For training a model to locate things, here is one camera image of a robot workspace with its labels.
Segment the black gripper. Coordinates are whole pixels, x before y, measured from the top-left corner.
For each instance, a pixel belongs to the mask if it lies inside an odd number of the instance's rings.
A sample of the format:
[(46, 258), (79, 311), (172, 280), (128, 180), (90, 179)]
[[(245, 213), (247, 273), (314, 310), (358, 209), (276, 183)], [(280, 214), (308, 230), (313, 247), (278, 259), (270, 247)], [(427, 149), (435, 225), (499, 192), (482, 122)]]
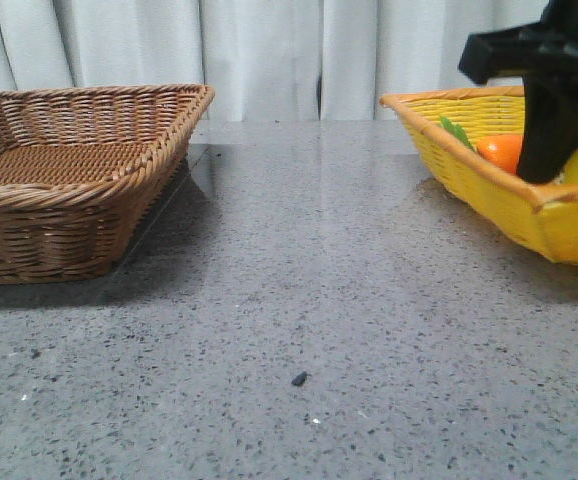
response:
[(478, 85), (524, 76), (517, 175), (553, 180), (578, 151), (578, 1), (550, 1), (534, 23), (470, 34), (458, 69)]

